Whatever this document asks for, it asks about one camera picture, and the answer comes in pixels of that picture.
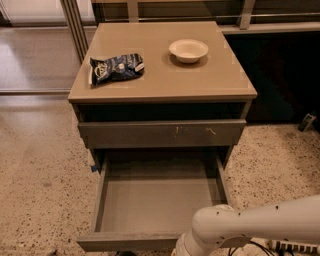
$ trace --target floor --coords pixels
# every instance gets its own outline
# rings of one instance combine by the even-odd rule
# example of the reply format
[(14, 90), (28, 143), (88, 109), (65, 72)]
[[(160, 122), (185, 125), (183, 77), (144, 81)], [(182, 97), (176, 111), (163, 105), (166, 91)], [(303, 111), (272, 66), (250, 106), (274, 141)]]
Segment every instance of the floor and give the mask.
[[(86, 28), (90, 43), (95, 28)], [(0, 90), (71, 88), (80, 63), (67, 28), (0, 28)]]
[[(10, 33), (13, 32), (5, 31), (5, 40), (13, 36), (8, 36)], [(55, 32), (53, 36), (59, 41), (64, 33)], [(32, 41), (37, 38), (36, 34), (24, 35)], [(12, 46), (3, 46), (2, 35), (0, 54), (6, 56), (4, 47)], [(34, 69), (30, 67), (33, 60), (39, 61), (38, 67), (52, 66), (56, 74), (60, 72), (57, 71), (61, 68), (59, 65), (65, 64), (61, 65), (61, 78), (55, 80), (48, 72), (49, 76), (43, 79), (48, 80), (48, 84), (53, 79), (50, 87), (61, 86), (62, 81), (64, 86), (72, 86), (79, 67), (76, 67), (72, 44), (66, 43), (70, 48), (63, 51), (71, 56), (70, 63), (65, 59), (50, 62), (41, 40), (39, 45), (38, 41), (33, 42), (32, 49), (22, 40), (13, 41), (16, 48), (7, 56), (8, 61), (12, 65), (18, 65), (21, 59), (25, 61), (24, 65), (17, 66), (20, 69), (16, 79), (19, 73), (28, 75), (19, 85), (13, 84), (12, 67), (2, 66), (1, 71), (6, 70), (0, 72), (1, 85), (6, 81), (2, 88), (42, 86), (41, 79), (35, 79)], [(41, 60), (35, 60), (40, 52)], [(93, 162), (79, 137), (67, 95), (1, 96), (0, 124), (0, 255), (113, 256), (115, 252), (85, 253), (76, 243), (78, 236), (90, 231), (99, 174), (90, 170)], [(295, 124), (248, 125), (234, 148), (225, 176), (231, 204), (239, 210), (320, 194), (320, 134), (312, 127), (299, 132)], [(137, 254), (169, 256), (171, 250)], [(227, 255), (227, 250), (221, 249), (212, 255)], [(247, 245), (235, 255), (265, 254)]]

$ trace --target black cable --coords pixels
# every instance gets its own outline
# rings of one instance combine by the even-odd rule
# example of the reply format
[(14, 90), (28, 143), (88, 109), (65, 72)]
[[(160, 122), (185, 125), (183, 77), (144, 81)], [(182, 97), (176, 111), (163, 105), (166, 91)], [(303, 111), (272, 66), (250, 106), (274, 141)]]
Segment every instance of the black cable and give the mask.
[(290, 253), (291, 256), (294, 256), (293, 250), (291, 248), (289, 248), (287, 252)]
[(231, 248), (229, 248), (229, 252), (228, 252), (228, 256), (232, 256), (236, 250), (238, 250), (239, 247), (235, 248), (232, 252), (231, 252)]
[(279, 254), (279, 256), (284, 256), (284, 252), (282, 250), (277, 251), (277, 253)]
[(260, 248), (266, 255), (268, 255), (268, 256), (270, 256), (270, 255), (274, 256), (274, 254), (272, 253), (272, 251), (270, 251), (270, 250), (267, 249), (266, 247), (262, 246), (261, 244), (258, 244), (258, 243), (254, 242), (254, 241), (250, 241), (249, 244), (252, 244), (252, 245), (255, 245), (255, 246), (259, 247), (259, 248)]
[(131, 251), (117, 251), (115, 256), (137, 256), (137, 255)]

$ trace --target open drawer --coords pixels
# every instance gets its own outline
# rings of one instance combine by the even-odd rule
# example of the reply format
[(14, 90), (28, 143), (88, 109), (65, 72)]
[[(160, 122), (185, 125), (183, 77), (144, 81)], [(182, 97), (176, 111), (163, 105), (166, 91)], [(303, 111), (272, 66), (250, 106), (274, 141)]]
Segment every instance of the open drawer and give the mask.
[(92, 231), (77, 242), (85, 251), (172, 249), (197, 210), (228, 201), (223, 168), (211, 149), (111, 151)]

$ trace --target drawer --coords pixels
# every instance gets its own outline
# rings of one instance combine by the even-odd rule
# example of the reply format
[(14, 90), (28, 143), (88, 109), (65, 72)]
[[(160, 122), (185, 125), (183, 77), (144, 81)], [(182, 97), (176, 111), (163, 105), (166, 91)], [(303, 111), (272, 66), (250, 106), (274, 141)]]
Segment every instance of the drawer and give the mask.
[(82, 122), (80, 136), (87, 148), (228, 146), (238, 143), (244, 119)]
[(77, 104), (84, 122), (239, 119), (246, 102)]
[(172, 249), (198, 209), (228, 203), (217, 155), (162, 153), (105, 160), (91, 233), (77, 238), (85, 251)]

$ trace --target cable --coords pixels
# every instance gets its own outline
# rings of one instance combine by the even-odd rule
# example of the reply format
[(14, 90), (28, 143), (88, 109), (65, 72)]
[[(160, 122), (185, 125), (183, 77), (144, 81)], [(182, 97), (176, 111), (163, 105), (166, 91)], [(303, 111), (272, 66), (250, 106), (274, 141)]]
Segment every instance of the cable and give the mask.
[(259, 247), (259, 248), (260, 248), (266, 255), (268, 255), (268, 256), (270, 256), (270, 255), (274, 256), (274, 254), (272, 253), (272, 251), (270, 251), (270, 250), (267, 249), (266, 247), (262, 246), (261, 244), (258, 244), (258, 243), (254, 242), (254, 241), (250, 241), (249, 244), (252, 244), (252, 245), (255, 245), (255, 246)]
[(232, 252), (231, 252), (231, 248), (229, 248), (229, 252), (228, 252), (228, 256), (232, 256), (236, 250), (238, 250), (239, 247), (235, 248)]
[(291, 256), (294, 256), (294, 253), (293, 253), (292, 248), (288, 248), (288, 249), (287, 249), (287, 252), (290, 253)]
[(137, 255), (131, 251), (117, 251), (115, 256), (137, 256)]

